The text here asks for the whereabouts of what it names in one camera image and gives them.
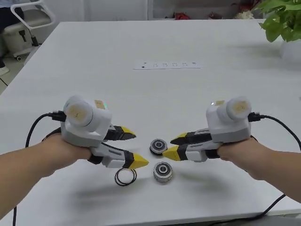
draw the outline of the green plant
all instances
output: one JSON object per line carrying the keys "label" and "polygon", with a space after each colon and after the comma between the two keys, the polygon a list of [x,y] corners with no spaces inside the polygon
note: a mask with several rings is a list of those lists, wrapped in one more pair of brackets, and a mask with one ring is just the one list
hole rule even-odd
{"label": "green plant", "polygon": [[280,35],[285,41],[301,39],[301,0],[264,0],[257,8],[269,14],[260,23],[269,42]]}

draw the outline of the o-ring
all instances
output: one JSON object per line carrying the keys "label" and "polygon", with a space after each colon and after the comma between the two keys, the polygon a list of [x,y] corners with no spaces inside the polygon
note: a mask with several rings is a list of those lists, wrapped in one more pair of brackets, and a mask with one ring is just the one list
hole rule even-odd
{"label": "o-ring", "polygon": [[[120,179],[119,179],[119,173],[121,171],[123,171],[123,170],[129,170],[129,171],[131,171],[133,173],[133,179],[131,180],[131,182],[124,183],[124,182],[120,181]],[[134,169],[124,169],[124,168],[121,168],[115,174],[115,182],[116,182],[116,184],[118,184],[119,186],[122,186],[122,187],[125,187],[125,186],[128,186],[128,185],[134,183],[136,181],[136,179],[137,179],[137,172]]]}

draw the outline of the forearm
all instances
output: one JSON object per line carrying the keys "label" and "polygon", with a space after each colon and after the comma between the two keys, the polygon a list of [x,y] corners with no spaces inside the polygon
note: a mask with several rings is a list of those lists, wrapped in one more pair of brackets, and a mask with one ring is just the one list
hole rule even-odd
{"label": "forearm", "polygon": [[258,167],[258,173],[290,198],[301,202],[301,154],[269,151],[265,163]]}
{"label": "forearm", "polygon": [[10,212],[51,167],[41,144],[0,155],[0,219]]}

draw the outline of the power strip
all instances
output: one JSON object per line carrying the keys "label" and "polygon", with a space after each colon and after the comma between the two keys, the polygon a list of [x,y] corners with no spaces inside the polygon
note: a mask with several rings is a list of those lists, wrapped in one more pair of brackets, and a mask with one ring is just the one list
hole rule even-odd
{"label": "power strip", "polygon": [[157,69],[188,69],[203,68],[200,62],[143,62],[138,63],[134,70],[157,70]]}

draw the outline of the cable connector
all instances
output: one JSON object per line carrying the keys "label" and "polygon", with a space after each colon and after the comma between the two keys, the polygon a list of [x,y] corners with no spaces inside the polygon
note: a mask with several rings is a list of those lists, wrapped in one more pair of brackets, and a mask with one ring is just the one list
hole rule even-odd
{"label": "cable connector", "polygon": [[260,115],[259,112],[251,112],[248,115],[248,120],[249,122],[253,122],[253,121],[260,121],[261,119],[263,119],[264,117],[262,115]]}
{"label": "cable connector", "polygon": [[63,111],[53,111],[52,113],[50,113],[50,117],[54,121],[65,122],[67,116],[65,115],[65,113]]}

